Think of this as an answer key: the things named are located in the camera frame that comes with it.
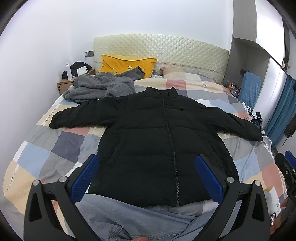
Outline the patchwork checked duvet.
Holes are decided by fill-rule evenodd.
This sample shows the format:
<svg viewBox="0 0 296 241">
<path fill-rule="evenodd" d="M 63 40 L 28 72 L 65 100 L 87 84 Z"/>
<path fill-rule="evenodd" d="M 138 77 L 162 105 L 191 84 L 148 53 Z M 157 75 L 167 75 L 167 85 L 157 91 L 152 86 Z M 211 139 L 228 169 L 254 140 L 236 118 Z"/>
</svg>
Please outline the patchwork checked duvet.
<svg viewBox="0 0 296 241">
<path fill-rule="evenodd" d="M 250 120 L 243 103 L 233 97 L 224 86 L 202 75 L 169 72 L 163 78 L 137 80 L 134 85 L 137 92 L 144 91 L 148 86 L 157 89 L 174 87 L 180 95 L 207 107 L 218 107 L 227 113 Z M 24 213 L 32 182 L 39 179 L 48 183 L 69 175 L 89 155 L 97 152 L 104 128 L 49 128 L 55 113 L 74 105 L 74 102 L 58 98 L 37 122 L 4 169 L 1 211 L 19 238 L 23 237 Z M 286 198 L 284 177 L 274 163 L 269 138 L 257 143 L 227 134 L 221 134 L 220 138 L 237 167 L 240 181 L 251 183 L 259 180 L 264 188 L 274 187 L 280 200 Z"/>
</svg>

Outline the grey fleece garment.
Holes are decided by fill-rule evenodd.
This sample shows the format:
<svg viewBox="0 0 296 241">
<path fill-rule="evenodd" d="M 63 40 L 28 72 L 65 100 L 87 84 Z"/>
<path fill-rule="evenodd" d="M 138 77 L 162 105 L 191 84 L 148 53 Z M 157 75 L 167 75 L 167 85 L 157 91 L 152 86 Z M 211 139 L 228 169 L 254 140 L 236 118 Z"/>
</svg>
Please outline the grey fleece garment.
<svg viewBox="0 0 296 241">
<path fill-rule="evenodd" d="M 97 75 L 81 75 L 73 81 L 73 87 L 66 90 L 62 97 L 75 103 L 105 97 L 120 97 L 135 93 L 134 81 L 144 78 L 140 67 L 121 74 L 102 72 Z"/>
</svg>

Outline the blue curtain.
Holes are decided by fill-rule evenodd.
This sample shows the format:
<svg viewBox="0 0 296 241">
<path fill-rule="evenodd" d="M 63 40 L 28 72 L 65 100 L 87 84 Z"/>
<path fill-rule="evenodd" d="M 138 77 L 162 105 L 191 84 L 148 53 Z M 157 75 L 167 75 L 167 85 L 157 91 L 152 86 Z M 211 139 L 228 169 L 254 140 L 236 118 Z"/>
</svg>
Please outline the blue curtain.
<svg viewBox="0 0 296 241">
<path fill-rule="evenodd" d="M 265 135 L 271 140 L 272 148 L 276 148 L 283 138 L 284 131 L 294 115 L 295 79 L 288 75 L 280 99 L 265 127 Z"/>
</svg>

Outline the wooden nightstand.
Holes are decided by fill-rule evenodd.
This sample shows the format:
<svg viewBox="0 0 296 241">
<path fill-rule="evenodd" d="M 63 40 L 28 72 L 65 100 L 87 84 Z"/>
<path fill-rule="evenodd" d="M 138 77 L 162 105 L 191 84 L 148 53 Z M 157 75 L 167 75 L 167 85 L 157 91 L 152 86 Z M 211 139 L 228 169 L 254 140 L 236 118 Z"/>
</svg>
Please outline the wooden nightstand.
<svg viewBox="0 0 296 241">
<path fill-rule="evenodd" d="M 72 69 L 72 79 L 69 80 L 67 76 L 67 72 L 64 71 L 62 74 L 62 79 L 57 83 L 57 89 L 60 95 L 62 95 L 66 90 L 69 89 L 70 86 L 72 86 L 74 80 L 77 78 L 77 72 Z"/>
</svg>

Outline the yellow pillow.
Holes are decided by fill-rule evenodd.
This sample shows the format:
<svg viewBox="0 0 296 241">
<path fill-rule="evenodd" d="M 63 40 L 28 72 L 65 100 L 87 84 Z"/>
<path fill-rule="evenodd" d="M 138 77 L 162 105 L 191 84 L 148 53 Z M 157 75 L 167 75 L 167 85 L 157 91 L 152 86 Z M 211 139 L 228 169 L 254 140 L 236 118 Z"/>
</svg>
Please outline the yellow pillow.
<svg viewBox="0 0 296 241">
<path fill-rule="evenodd" d="M 150 78 L 154 66 L 157 62 L 155 57 L 132 57 L 132 56 L 123 56 L 123 55 L 106 55 L 101 56 L 102 63 L 99 73 L 108 72 L 112 74 L 121 74 L 127 71 L 130 71 L 136 67 L 145 73 L 144 78 Z"/>
</svg>

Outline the bottles on side shelf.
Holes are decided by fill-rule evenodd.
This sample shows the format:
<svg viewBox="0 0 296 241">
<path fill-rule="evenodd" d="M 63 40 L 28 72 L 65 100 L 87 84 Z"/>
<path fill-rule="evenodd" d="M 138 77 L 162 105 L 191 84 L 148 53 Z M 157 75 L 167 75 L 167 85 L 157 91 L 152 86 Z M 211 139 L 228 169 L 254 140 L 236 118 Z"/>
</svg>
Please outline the bottles on side shelf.
<svg viewBox="0 0 296 241">
<path fill-rule="evenodd" d="M 227 89 L 234 97 L 237 98 L 239 96 L 241 87 L 239 87 L 235 82 L 230 83 L 229 81 L 227 81 Z"/>
</svg>

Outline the black bag on nightstand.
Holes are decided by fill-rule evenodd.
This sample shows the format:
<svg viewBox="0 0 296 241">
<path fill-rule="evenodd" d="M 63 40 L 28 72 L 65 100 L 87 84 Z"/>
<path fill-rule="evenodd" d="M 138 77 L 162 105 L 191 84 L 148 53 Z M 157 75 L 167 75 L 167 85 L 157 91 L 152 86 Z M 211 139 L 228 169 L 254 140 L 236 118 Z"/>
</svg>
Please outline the black bag on nightstand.
<svg viewBox="0 0 296 241">
<path fill-rule="evenodd" d="M 77 76 L 87 74 L 92 70 L 92 67 L 85 62 L 77 61 L 70 65 L 71 70 L 74 69 L 77 72 Z"/>
</svg>

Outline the white plastic bottle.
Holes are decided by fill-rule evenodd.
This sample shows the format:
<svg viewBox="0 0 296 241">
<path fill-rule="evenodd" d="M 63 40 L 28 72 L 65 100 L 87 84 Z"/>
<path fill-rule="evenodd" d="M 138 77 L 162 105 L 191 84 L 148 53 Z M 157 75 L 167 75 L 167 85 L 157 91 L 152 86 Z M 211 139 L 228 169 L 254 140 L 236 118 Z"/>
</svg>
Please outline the white plastic bottle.
<svg viewBox="0 0 296 241">
<path fill-rule="evenodd" d="M 66 64 L 66 74 L 67 74 L 67 79 L 71 80 L 72 79 L 71 67 L 68 63 Z"/>
</svg>

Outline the black puffer jacket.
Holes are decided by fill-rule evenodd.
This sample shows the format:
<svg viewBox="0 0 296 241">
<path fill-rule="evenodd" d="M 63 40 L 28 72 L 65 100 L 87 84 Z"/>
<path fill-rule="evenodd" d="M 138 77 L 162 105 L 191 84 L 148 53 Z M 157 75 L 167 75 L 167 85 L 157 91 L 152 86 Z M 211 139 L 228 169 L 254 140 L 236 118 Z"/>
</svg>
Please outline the black puffer jacket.
<svg viewBox="0 0 296 241">
<path fill-rule="evenodd" d="M 92 100 L 53 115 L 50 128 L 103 126 L 99 170 L 89 187 L 134 206 L 182 206 L 210 199 L 195 170 L 204 155 L 225 175 L 238 172 L 220 132 L 262 141 L 252 122 L 206 107 L 175 88 Z"/>
</svg>

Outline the wall power socket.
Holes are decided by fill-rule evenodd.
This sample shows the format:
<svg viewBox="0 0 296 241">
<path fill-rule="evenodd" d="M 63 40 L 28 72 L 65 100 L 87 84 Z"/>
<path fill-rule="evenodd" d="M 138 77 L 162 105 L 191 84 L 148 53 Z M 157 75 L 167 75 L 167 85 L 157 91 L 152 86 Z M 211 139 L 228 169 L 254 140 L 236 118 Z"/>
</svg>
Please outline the wall power socket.
<svg viewBox="0 0 296 241">
<path fill-rule="evenodd" d="M 94 56 L 94 51 L 86 51 L 84 52 L 85 58 L 93 57 Z"/>
</svg>

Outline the person's blue jeans leg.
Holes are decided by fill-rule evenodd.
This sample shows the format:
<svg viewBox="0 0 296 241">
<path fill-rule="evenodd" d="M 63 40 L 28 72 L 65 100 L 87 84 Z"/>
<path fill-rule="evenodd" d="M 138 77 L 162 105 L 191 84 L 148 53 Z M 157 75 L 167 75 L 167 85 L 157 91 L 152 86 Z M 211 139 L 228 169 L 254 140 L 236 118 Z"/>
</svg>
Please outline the person's blue jeans leg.
<svg viewBox="0 0 296 241">
<path fill-rule="evenodd" d="M 211 200 L 183 206 L 137 207 L 85 194 L 76 203 L 83 218 L 102 240 L 193 240 L 218 204 Z"/>
</svg>

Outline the black tripod stand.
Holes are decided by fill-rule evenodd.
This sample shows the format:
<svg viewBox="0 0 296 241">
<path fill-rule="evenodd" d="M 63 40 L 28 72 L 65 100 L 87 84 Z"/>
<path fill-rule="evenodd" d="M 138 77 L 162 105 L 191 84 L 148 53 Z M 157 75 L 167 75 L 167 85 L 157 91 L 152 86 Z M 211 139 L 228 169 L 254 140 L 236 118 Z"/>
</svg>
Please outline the black tripod stand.
<svg viewBox="0 0 296 241">
<path fill-rule="evenodd" d="M 252 117 L 252 120 L 251 122 L 254 123 L 261 131 L 261 134 L 264 135 L 265 134 L 265 131 L 263 129 L 263 119 L 261 117 L 261 113 L 260 112 L 256 112 L 255 114 L 253 112 L 251 112 L 251 117 Z"/>
</svg>

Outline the cream quilted headboard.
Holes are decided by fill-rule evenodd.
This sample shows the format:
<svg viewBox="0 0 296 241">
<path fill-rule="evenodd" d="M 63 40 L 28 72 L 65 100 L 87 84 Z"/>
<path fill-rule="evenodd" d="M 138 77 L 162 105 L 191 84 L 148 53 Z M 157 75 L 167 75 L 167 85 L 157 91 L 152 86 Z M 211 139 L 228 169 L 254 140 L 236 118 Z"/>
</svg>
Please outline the cream quilted headboard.
<svg viewBox="0 0 296 241">
<path fill-rule="evenodd" d="M 138 58 L 155 57 L 154 70 L 162 67 L 180 68 L 201 74 L 217 83 L 224 79 L 229 51 L 202 41 L 161 34 L 119 34 L 94 38 L 96 71 L 102 66 L 102 55 Z"/>
</svg>

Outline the pink patterned pillow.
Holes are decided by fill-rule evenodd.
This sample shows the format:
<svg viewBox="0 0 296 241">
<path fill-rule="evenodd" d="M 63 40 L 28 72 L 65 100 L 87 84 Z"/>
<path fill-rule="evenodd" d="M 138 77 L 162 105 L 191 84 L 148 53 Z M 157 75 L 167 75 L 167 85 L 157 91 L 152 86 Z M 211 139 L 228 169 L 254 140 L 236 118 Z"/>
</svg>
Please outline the pink patterned pillow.
<svg viewBox="0 0 296 241">
<path fill-rule="evenodd" d="M 185 71 L 180 68 L 172 68 L 172 67 L 162 67 L 160 69 L 162 71 L 163 76 L 165 75 L 173 75 L 173 76 L 185 76 Z"/>
</svg>

